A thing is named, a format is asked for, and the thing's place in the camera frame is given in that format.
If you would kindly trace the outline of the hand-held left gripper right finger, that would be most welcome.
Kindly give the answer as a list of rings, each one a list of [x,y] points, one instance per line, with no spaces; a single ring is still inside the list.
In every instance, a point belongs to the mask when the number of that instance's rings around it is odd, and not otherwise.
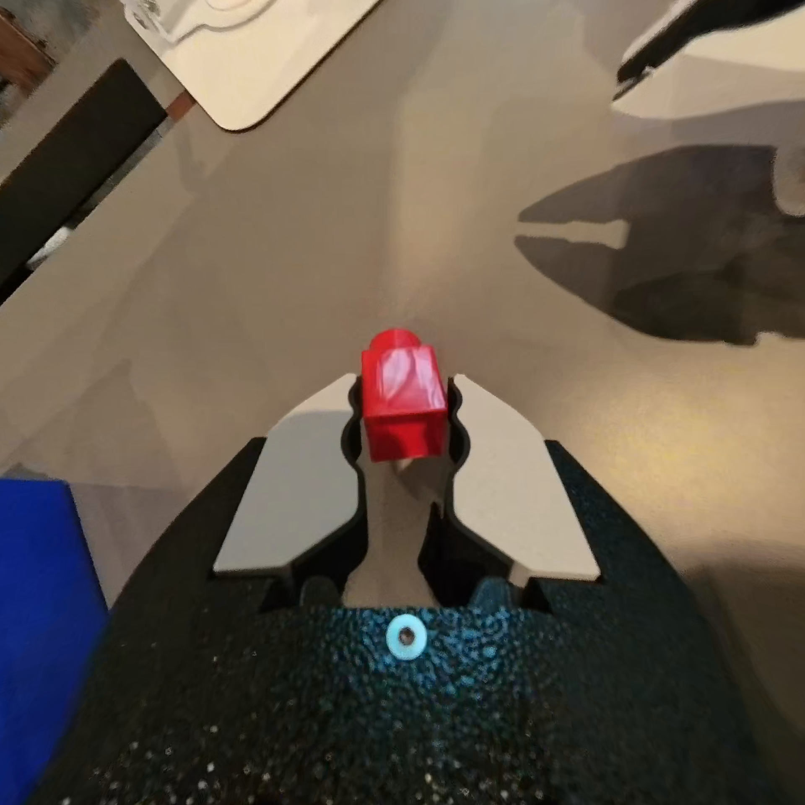
[[[448,382],[449,468],[418,569],[434,601],[468,607],[497,579],[526,607],[543,581],[597,584],[602,571],[539,429],[467,374]]]

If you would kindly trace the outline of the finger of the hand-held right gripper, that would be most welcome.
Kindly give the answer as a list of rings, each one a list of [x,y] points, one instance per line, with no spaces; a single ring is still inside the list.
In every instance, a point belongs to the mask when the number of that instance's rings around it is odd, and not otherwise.
[[[804,19],[700,36],[613,101],[620,114],[682,120],[803,101]]]
[[[699,36],[764,23],[802,1],[680,1],[626,49],[619,75],[641,75],[657,68]]]

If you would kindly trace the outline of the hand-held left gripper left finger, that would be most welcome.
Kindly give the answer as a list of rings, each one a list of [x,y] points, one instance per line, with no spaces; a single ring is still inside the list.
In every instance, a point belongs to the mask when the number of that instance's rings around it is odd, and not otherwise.
[[[344,374],[270,428],[213,564],[300,593],[312,577],[345,591],[368,551],[361,379]]]

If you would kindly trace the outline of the red mega block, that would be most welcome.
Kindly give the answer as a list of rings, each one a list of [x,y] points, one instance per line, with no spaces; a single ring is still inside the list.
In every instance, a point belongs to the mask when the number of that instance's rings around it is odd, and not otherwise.
[[[435,349],[405,328],[379,332],[361,353],[361,408],[373,462],[441,456],[448,401]]]

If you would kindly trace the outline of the blue plastic bin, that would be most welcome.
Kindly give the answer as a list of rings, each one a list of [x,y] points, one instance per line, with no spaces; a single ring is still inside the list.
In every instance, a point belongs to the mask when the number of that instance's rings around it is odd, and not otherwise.
[[[73,495],[1,481],[1,803],[23,803],[73,716],[108,609]]]

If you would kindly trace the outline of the black flat pad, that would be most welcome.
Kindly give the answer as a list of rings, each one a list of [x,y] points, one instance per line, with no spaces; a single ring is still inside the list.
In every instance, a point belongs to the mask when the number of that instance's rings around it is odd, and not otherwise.
[[[3,181],[1,302],[27,263],[166,119],[130,64],[116,60]]]

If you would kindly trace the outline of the white sign stand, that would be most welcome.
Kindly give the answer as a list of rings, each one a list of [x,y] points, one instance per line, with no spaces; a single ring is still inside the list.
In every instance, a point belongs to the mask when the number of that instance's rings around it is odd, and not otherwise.
[[[378,1],[123,1],[126,21],[217,126],[262,122]]]

